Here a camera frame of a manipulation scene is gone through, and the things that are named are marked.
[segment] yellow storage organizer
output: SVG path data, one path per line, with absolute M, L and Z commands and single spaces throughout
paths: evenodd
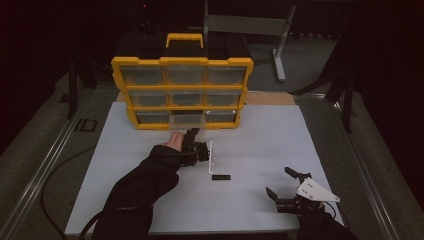
M 124 37 L 112 60 L 116 86 L 136 129 L 239 126 L 253 69 L 244 38 L 224 36 L 205 44 L 201 34 L 173 33 L 154 47 L 142 39 L 137 33 Z M 138 44 L 147 45 L 144 52 Z M 231 45 L 238 50 L 228 49 Z

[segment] plastic drawer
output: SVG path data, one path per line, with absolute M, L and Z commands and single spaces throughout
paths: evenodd
M 206 123 L 234 122 L 236 115 L 236 110 L 207 110 L 205 111 L 205 120 Z
M 204 128 L 205 120 L 202 110 L 171 111 L 171 129 Z
M 170 90 L 168 91 L 170 106 L 201 106 L 203 105 L 203 90 Z
M 207 84 L 212 85 L 241 85 L 247 67 L 220 66 L 207 68 Z
M 163 85 L 160 66 L 121 66 L 123 80 L 127 85 Z
M 165 67 L 168 84 L 201 85 L 205 78 L 205 67 L 198 65 L 172 65 Z
M 169 111 L 138 111 L 135 114 L 140 124 L 169 123 Z
M 237 106 L 241 90 L 206 90 L 206 104 L 208 106 Z
M 134 107 L 166 106 L 165 91 L 129 90 L 128 95 Z

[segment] yellow carrying handle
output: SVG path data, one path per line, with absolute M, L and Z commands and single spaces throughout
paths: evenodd
M 200 33 L 168 33 L 166 39 L 166 47 L 169 47 L 169 42 L 172 40 L 178 41 L 200 41 L 200 47 L 203 48 L 203 36 Z

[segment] person's arm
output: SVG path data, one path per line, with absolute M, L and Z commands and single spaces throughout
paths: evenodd
M 115 184 L 103 208 L 110 213 L 96 223 L 93 240 L 147 238 L 153 204 L 178 184 L 181 159 L 175 154 L 180 153 L 183 138 L 174 132 L 167 143 L 154 146 L 148 158 Z

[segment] metal rail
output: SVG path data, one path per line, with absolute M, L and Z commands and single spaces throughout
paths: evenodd
M 74 117 L 67 120 L 65 125 L 62 127 L 62 130 L 60 131 L 58 137 L 56 138 L 37 172 L 29 181 L 17 204 L 9 214 L 5 224 L 2 226 L 0 230 L 0 239 L 12 239 L 13 235 L 18 230 L 19 226 L 25 219 L 34 201 L 36 200 L 41 187 L 43 186 L 50 172 L 53 170 L 57 159 L 59 158 L 78 122 L 85 104 L 91 99 L 91 97 L 92 90 L 86 89 L 81 96 L 81 106 L 75 112 Z

